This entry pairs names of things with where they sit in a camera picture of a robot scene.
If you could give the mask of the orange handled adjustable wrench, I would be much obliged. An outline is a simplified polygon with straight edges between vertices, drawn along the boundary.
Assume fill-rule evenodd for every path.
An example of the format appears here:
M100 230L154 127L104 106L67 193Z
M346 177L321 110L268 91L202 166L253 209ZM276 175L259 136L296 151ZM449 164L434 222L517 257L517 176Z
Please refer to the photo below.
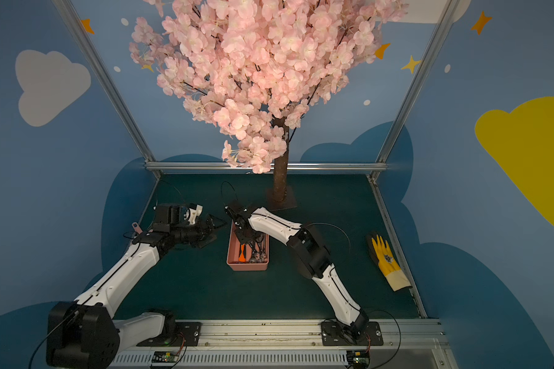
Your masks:
M247 262L247 245L246 244L241 244L240 247L239 247L238 262L241 263L241 264L242 263L246 264L246 262Z

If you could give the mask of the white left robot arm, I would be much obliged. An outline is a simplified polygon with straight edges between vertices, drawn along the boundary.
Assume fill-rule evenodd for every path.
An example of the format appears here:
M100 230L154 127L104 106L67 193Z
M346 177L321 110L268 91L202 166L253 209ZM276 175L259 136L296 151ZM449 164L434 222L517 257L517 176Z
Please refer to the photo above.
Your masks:
M115 313L140 279L177 244L204 247L226 223L201 220L155 223L136 236L121 259L74 301L49 313L46 363L60 368L107 368L120 351L144 341L173 344L179 337L172 312L153 309L117 321Z

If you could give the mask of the pink plastic storage box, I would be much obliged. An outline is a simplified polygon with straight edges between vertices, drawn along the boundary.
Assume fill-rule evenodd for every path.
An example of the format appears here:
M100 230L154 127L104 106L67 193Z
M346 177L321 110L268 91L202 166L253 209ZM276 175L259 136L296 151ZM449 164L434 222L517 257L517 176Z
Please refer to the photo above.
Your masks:
M263 272L266 271L269 265L269 239L263 236L261 244L251 246L247 244L247 262L239 263L239 247L240 242L235 236L234 223L231 224L229 235L229 247L226 256L226 264L234 272Z

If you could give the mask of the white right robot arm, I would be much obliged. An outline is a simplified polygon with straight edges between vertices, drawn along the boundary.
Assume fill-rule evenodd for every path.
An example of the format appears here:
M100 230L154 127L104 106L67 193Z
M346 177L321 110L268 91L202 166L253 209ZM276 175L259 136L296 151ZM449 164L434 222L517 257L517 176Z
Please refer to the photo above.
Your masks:
M287 221L263 207L227 205L238 240L249 244L265 235L284 244L300 275L313 280L325 295L339 326L356 340L365 332L369 317L347 291L322 237L313 224Z

